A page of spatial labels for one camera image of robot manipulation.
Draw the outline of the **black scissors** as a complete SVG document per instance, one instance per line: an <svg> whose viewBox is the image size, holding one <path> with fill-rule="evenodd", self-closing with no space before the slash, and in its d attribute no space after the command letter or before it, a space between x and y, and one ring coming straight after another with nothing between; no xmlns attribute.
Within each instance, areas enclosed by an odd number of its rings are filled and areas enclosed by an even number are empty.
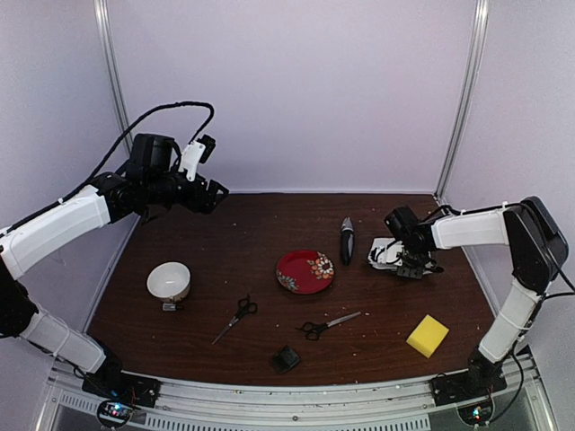
<svg viewBox="0 0 575 431"><path fill-rule="evenodd" d="M220 331L216 338L212 341L212 345L215 345L225 334L233 328L241 319L248 315L254 315L258 311L258 304L253 302L250 295L246 295L244 298L237 302L237 310L233 315L232 319L226 324L226 326Z"/></svg>
<svg viewBox="0 0 575 431"><path fill-rule="evenodd" d="M303 332L305 334L305 338L311 341L317 341L320 339L321 335L330 329L331 327L340 325L343 322L350 321L352 319L357 318L361 312L354 312L340 318L327 321L324 323L314 323L307 321L301 327L297 328L297 330Z"/></svg>

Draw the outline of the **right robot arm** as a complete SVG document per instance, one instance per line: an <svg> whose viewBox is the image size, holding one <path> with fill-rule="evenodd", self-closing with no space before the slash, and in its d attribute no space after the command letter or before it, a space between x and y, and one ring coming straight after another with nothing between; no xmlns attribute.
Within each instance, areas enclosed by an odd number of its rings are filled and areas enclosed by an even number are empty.
<svg viewBox="0 0 575 431"><path fill-rule="evenodd" d="M392 200L385 206L384 224L389 234L374 240L368 255L371 265L392 275L396 285L415 288L419 296L430 288L426 297L433 304L446 300L457 317L476 313L471 273L459 269L445 275L436 254L491 251L491 263L509 273L507 296L470 357L454 353L433 366L448 373L468 369L460 380L466 395L479 396L494 383L514 342L531 341L528 332L545 304L574 295L572 289L547 293L564 276L569 246L540 198L475 210L434 207L424 216L407 202Z"/></svg>

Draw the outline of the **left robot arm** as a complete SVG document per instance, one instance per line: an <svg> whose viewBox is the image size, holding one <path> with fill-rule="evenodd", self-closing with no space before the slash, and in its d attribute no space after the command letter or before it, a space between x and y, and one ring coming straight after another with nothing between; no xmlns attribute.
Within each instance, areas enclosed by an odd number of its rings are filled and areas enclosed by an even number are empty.
<svg viewBox="0 0 575 431"><path fill-rule="evenodd" d="M95 385L109 398L123 397L129 380L109 364L111 354L35 304L20 280L41 260L85 233L126 216L145 217L151 206L180 205L195 213L211 213L228 194L219 182L198 173L199 164L208 160L215 147L215 139L208 135L180 149L171 137L139 134L118 172L97 175L71 198L2 230L2 336L28 340L94 374Z"/></svg>

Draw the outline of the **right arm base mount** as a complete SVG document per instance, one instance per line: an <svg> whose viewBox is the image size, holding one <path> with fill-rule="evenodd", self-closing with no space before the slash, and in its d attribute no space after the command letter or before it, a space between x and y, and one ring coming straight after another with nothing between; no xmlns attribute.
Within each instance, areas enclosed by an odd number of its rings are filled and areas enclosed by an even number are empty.
<svg viewBox="0 0 575 431"><path fill-rule="evenodd" d="M487 397L507 388L501 367L480 371L477 367L453 374L438 374L429 381L437 407Z"/></svg>

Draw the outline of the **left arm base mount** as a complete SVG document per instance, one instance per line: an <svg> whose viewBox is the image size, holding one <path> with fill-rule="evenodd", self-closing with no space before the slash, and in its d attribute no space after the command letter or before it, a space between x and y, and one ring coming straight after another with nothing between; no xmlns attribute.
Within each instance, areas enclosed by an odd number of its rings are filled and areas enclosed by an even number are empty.
<svg viewBox="0 0 575 431"><path fill-rule="evenodd" d="M105 377L103 373L85 374L82 390L107 400L119 401L136 407L153 408L159 396L159 380L123 372L112 373Z"/></svg>

